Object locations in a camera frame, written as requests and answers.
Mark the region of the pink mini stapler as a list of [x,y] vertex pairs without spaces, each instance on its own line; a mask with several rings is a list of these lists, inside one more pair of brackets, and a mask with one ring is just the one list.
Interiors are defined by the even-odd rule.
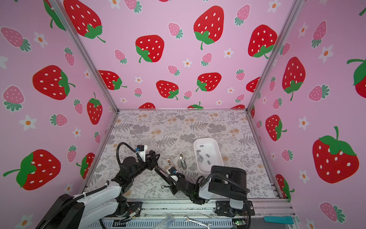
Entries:
[[168,170],[174,167],[170,159],[167,159],[167,163],[168,163]]

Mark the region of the beige mini stapler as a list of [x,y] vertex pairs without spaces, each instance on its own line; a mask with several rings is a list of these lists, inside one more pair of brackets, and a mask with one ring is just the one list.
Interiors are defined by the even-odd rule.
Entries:
[[187,169],[187,165],[186,165],[185,158],[184,158],[183,154],[180,154],[180,161],[181,161],[183,169]]

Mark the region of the black stapler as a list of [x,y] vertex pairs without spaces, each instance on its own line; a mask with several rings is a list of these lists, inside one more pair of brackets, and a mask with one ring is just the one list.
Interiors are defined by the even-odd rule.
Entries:
[[173,179],[166,172],[164,172],[159,166],[156,166],[154,170],[167,183],[166,186],[171,186],[170,192],[173,195],[175,195],[178,192],[178,190],[176,189]]

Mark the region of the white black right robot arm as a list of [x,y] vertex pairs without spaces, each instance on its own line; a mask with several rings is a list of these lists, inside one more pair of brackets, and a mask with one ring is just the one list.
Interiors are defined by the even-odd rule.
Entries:
[[230,207],[241,210],[250,190],[247,188],[247,172],[239,168],[212,166],[208,176],[200,176],[192,183],[174,167],[161,177],[170,185],[172,194],[182,192],[194,204],[203,205],[216,194],[229,199]]

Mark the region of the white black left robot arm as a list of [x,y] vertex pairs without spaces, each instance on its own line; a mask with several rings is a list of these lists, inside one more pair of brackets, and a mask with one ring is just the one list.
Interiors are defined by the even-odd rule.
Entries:
[[160,157],[146,145],[131,149],[136,157],[117,158],[119,172],[98,189],[71,196],[59,196],[37,225],[38,229],[84,229],[90,224],[120,210],[126,211],[124,194],[136,177],[145,170],[154,170]]

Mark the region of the clear plastic bag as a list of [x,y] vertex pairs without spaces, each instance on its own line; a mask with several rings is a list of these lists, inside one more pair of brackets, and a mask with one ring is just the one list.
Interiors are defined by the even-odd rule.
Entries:
[[153,227],[153,229],[168,229],[175,222],[173,215],[168,215],[165,219],[159,222],[157,225]]

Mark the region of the white plastic tray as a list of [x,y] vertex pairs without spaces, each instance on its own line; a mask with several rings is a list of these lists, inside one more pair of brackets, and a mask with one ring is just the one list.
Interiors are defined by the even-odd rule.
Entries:
[[199,138],[194,141],[193,148],[200,173],[209,174],[212,166],[224,165],[218,143],[214,138]]

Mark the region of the silver wrench on rail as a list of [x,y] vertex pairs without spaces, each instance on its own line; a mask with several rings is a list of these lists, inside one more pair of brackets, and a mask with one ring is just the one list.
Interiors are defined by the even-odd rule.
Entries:
[[190,218],[188,216],[185,216],[185,222],[191,222],[191,223],[194,223],[194,224],[203,226],[203,227],[205,227],[207,229],[211,229],[212,228],[212,224],[211,223],[204,223],[204,222],[201,222],[201,221],[192,219],[192,218]]

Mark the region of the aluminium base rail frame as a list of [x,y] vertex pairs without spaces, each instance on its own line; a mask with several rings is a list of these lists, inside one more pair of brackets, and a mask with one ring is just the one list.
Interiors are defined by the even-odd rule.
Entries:
[[[235,216],[228,218],[217,216],[215,211],[219,209],[216,199],[210,200],[205,205],[195,205],[188,199],[148,199],[141,200],[140,215],[127,223],[123,223],[122,217],[107,216],[87,226],[88,229],[99,229],[104,225],[107,229],[151,229],[168,215],[173,215],[175,222],[172,229],[203,229],[203,226],[185,222],[185,216],[192,219],[211,223],[212,229],[244,229],[248,217]],[[287,199],[262,198],[252,199],[251,209],[254,215],[251,217],[252,229],[300,229],[299,219]],[[285,217],[290,216],[294,220],[293,225],[268,223],[265,216]]]

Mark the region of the aluminium left rear corner post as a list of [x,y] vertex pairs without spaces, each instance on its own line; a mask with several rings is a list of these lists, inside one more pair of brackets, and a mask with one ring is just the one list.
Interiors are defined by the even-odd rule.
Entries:
[[88,70],[92,74],[94,80],[96,81],[99,89],[102,91],[104,97],[108,101],[110,107],[115,113],[119,112],[119,108],[117,107],[115,101],[113,100],[111,94],[109,93],[109,90],[107,89],[106,85],[104,84],[104,81],[98,72],[95,64],[92,61],[92,58],[90,57],[86,47],[84,46],[83,42],[80,39],[79,34],[75,30],[74,26],[72,25],[71,20],[66,14],[66,11],[63,7],[62,1],[57,0],[50,0],[51,5],[53,6],[55,13],[59,17],[60,21],[64,25],[67,33],[69,34],[72,42],[76,46],[80,56],[82,57],[84,63],[86,64]]

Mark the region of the aluminium corner post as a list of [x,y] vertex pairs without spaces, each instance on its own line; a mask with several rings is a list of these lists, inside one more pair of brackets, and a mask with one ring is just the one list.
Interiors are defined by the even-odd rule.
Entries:
[[104,84],[104,81],[98,72],[95,64],[92,61],[92,58],[90,57],[86,47],[84,46],[83,42],[80,39],[79,34],[75,30],[74,26],[72,25],[71,20],[66,14],[66,11],[63,7],[62,1],[57,0],[50,0],[51,5],[53,6],[55,13],[59,17],[60,21],[64,25],[67,33],[69,34],[72,42],[76,46],[80,56],[82,57],[84,63],[86,64],[88,70],[92,74],[94,80],[96,81],[99,89],[102,91],[104,97],[108,101],[110,107],[115,113],[119,112],[119,108],[117,107],[115,101],[113,100],[111,94],[109,93],[109,90],[107,89],[106,85]]
[[289,33],[291,32],[291,29],[292,29],[298,15],[299,15],[299,13],[301,12],[301,9],[302,9],[304,3],[305,3],[305,1],[303,1],[303,0],[294,1],[293,5],[292,5],[292,8],[289,12],[289,15],[288,15],[287,19],[284,22],[282,30],[278,35],[277,42],[275,43],[275,46],[274,46],[274,48],[271,52],[271,55],[269,56],[269,59],[268,59],[266,65],[265,65],[265,68],[262,72],[262,75],[260,76],[257,87],[254,91],[253,96],[252,96],[252,99],[250,100],[248,108],[246,109],[248,114],[251,112],[251,110],[252,110],[252,108],[253,108],[256,100],[257,100],[257,97],[259,96],[259,93],[261,92],[268,76],[270,75],[270,72],[271,72],[271,70],[274,66],[274,63],[278,58],[280,48],[282,47],[282,45],[287,40],[287,37],[288,37]]

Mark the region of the aluminium right rear corner post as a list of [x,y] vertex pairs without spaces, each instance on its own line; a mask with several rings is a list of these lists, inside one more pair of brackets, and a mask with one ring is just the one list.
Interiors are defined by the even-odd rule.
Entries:
[[269,59],[268,59],[266,65],[265,65],[265,68],[262,72],[262,75],[260,76],[257,87],[254,91],[253,96],[252,96],[252,99],[250,100],[248,108],[246,109],[248,114],[251,112],[251,110],[252,110],[252,108],[253,108],[256,100],[257,100],[257,97],[259,96],[259,93],[261,92],[268,76],[270,75],[270,72],[271,72],[271,70],[274,66],[274,63],[278,58],[280,48],[282,47],[282,45],[287,40],[287,37],[288,37],[289,33],[291,32],[291,29],[292,29],[298,15],[299,15],[299,13],[301,12],[301,9],[302,9],[304,3],[305,3],[305,1],[303,1],[303,0],[294,1],[293,5],[292,5],[292,8],[289,12],[289,15],[288,15],[287,19],[284,22],[282,30],[278,35],[277,42],[275,43],[275,46],[274,46],[274,48],[271,52],[271,55],[269,56]]

